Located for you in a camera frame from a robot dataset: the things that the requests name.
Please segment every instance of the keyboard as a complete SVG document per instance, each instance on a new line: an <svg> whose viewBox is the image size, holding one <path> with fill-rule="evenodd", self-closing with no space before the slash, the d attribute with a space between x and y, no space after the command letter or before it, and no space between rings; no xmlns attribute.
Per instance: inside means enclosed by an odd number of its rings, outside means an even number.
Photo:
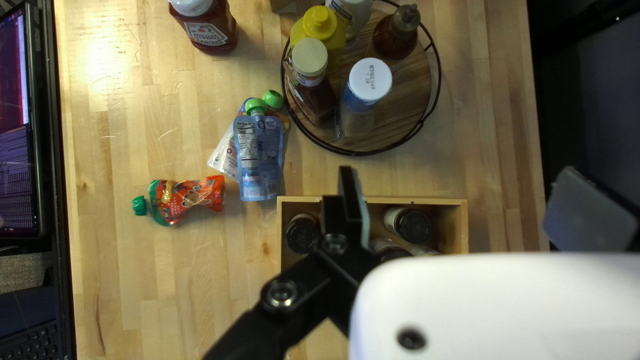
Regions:
<svg viewBox="0 0 640 360"><path fill-rule="evenodd" d="M62 360L57 321L0 340L0 360Z"/></svg>

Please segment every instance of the yellow mustard bottle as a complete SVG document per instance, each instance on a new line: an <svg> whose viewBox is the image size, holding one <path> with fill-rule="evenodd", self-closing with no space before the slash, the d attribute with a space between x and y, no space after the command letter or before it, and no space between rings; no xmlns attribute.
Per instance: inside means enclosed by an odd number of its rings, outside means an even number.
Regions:
<svg viewBox="0 0 640 360"><path fill-rule="evenodd" d="M312 6L291 28L291 48L304 38L316 38L324 44L329 55L326 71L332 73L340 65L340 57L346 46L346 28L336 18L333 9Z"/></svg>

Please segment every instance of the black metal rim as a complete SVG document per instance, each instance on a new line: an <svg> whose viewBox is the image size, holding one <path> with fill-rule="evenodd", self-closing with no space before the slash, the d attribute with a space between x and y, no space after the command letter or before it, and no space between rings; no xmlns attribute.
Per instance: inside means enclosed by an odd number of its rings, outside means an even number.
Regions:
<svg viewBox="0 0 640 360"><path fill-rule="evenodd" d="M391 1L391 0L376 0L376 1L381 1L383 3L387 3L389 5L393 5L396 8L399 8L400 5ZM284 101L285 104L287 105L287 109L289 110L289 113L291 114L291 118L293 119L293 122L296 123L296 126L298 127L298 129L300 129L300 131L302 131L302 133L309 138L309 140L311 140L312 142L314 142L316 145L322 147L323 149L329 150L331 152L335 152L336 154L340 154L340 155L346 155L346 156L369 156L369 155L375 155L375 154L379 154L381 152L385 152L391 149L395 149L396 147L399 147L400 145L406 143L407 141L409 141L411 138L413 138L423 127L424 125L424 121L433 113L433 111L435 110L436 104L438 104L438 98L440 97L440 87L442 84L442 66L440 65L440 54L438 53L438 49L436 48L435 42L433 41L433 37L431 36L431 33L429 33L429 31L427 30L427 27L425 27L425 25L423 23L420 23L420 28L424 31L424 33L427 35L427 37L429 38L429 44L424 48L424 52L426 53L429 49L433 48L433 53L435 55L436 58L436 64L438 66L438 83L436 84L436 94L433 98L433 101L431 102L431 104L427 104L427 110L425 110L424 115L422 116L422 118L418 121L418 123L416 123L416 125L413 127L413 129L411 129L406 135L404 135L400 140L386 146L380 149L376 149L376 150L372 150L372 151L352 151L352 150L347 150L347 149L343 149L341 147L337 147L337 146L333 146L325 141L323 141L322 139L320 139L319 137L317 137L313 132L311 132L309 129L307 129L302 122L300 121L300 119L298 119L298 117L296 116L296 114L291 110L291 105L289 104L289 98L287 96L287 92L286 92L286 87L285 87L285 83L284 83L284 66L283 66L283 62L285 59L285 56L287 55L287 52L289 51L289 39L287 40L287 43L285 44L284 50L282 51L282 59L280 60L280 84L282 86L282 93L284 94Z"/></svg>

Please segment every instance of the heinz ketchup label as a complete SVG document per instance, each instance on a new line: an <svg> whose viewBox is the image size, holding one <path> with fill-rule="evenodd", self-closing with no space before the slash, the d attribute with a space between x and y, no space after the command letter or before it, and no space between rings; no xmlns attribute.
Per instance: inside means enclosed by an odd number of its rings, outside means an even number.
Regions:
<svg viewBox="0 0 640 360"><path fill-rule="evenodd" d="M217 46L227 43L228 37L213 24L185 22L187 35L203 45Z"/></svg>

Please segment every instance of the monitor screen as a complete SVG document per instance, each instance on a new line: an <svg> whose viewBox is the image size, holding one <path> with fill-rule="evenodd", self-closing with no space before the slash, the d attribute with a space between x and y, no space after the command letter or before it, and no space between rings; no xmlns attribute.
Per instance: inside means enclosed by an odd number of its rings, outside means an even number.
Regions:
<svg viewBox="0 0 640 360"><path fill-rule="evenodd" d="M0 235L36 233L24 9L0 19Z"/></svg>

